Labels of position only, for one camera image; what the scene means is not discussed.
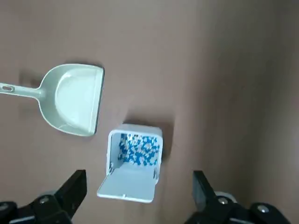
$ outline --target brown surface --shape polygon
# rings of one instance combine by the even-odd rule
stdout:
[[[183,223],[192,171],[243,204],[299,223],[299,19],[294,0],[2,0],[0,81],[38,85],[65,62],[106,69],[98,132],[60,133],[34,100],[0,96],[0,199],[20,205],[85,168],[74,223]],[[166,159],[151,204],[100,199],[108,133],[159,125]]]

